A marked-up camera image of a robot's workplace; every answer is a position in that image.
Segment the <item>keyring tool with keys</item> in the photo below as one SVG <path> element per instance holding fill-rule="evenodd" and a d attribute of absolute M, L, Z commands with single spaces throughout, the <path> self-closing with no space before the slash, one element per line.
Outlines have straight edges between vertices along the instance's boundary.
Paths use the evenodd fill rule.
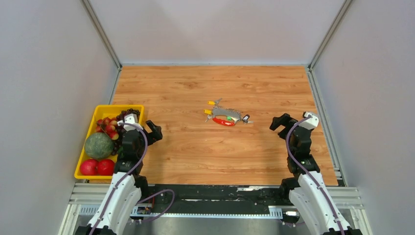
<path fill-rule="evenodd" d="M 221 100 L 222 98 L 219 98 L 208 102 L 212 108 L 203 110 L 203 112 L 207 115 L 206 122 L 212 120 L 213 122 L 226 127 L 235 126 L 239 122 L 243 124 L 253 123 L 253 121 L 250 120 L 250 115 L 243 115 L 237 109 L 224 108 L 223 106 L 220 106 L 219 104 Z"/>

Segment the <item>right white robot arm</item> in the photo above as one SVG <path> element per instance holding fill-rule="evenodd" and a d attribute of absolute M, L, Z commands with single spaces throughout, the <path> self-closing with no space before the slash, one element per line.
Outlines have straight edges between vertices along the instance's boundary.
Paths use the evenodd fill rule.
<path fill-rule="evenodd" d="M 301 120 L 284 113 L 274 117 L 270 130 L 280 126 L 278 136 L 285 141 L 287 166 L 292 178 L 281 181 L 279 197 L 285 204 L 293 204 L 313 235 L 360 235 L 338 210 L 325 186 L 321 170 L 311 154 L 311 134 L 319 118 L 304 112 Z"/>

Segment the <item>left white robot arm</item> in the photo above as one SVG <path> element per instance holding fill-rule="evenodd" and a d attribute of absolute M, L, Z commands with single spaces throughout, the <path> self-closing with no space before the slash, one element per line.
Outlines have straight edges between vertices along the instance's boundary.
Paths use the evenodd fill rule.
<path fill-rule="evenodd" d="M 77 235 L 120 235 L 137 202 L 150 195 L 147 179 L 140 175 L 148 147 L 162 139 L 161 127 L 146 121 L 147 132 L 138 123 L 125 121 L 121 152 L 115 163 L 112 181 L 98 210 L 86 226 L 79 226 Z"/>

